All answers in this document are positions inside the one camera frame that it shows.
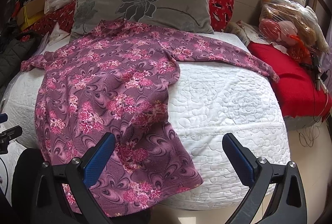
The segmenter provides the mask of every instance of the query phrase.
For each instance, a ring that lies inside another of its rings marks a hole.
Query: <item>floor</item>
[[[288,133],[291,159],[300,170],[307,203],[308,224],[313,224],[323,212],[327,184],[332,178],[332,143],[326,123],[313,127],[316,140],[312,147],[303,147],[297,131]],[[261,220],[271,196],[266,196],[252,223]],[[236,207],[207,211],[176,210],[157,205],[152,210],[150,224],[223,224]]]

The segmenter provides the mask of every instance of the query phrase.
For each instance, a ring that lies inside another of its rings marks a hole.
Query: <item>purple floral dress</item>
[[[105,132],[117,146],[93,196],[109,216],[131,214],[193,189],[202,178],[168,122],[168,86],[177,61],[217,60],[278,81],[270,66],[228,43],[126,20],[102,21],[86,36],[33,57],[21,70],[46,70],[35,127],[53,165],[82,157]],[[79,211],[69,186],[72,209]]]

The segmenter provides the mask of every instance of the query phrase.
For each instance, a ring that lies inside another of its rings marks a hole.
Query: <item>yellow box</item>
[[[44,16],[45,0],[33,0],[21,8],[17,15],[17,25],[25,30]]]

